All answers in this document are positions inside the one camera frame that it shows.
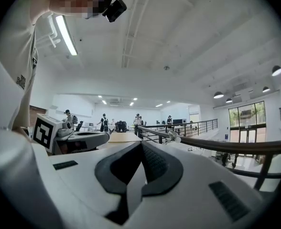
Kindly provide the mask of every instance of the door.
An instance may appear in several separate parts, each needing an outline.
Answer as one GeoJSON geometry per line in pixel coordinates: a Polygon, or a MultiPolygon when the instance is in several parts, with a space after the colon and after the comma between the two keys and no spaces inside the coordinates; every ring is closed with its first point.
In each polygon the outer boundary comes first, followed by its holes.
{"type": "MultiPolygon", "coordinates": [[[[256,142],[256,130],[243,130],[240,131],[240,143],[255,143],[256,142]]],[[[253,155],[243,155],[239,154],[239,156],[244,157],[253,157],[253,155]]]]}

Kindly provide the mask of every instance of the office chair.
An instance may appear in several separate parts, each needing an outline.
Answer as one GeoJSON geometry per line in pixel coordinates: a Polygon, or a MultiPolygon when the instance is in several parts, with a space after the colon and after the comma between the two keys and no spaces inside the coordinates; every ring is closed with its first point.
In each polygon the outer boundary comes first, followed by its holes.
{"type": "Polygon", "coordinates": [[[81,126],[82,126],[82,123],[79,123],[78,126],[76,127],[76,130],[75,130],[75,131],[76,131],[76,132],[80,131],[81,126]]]}

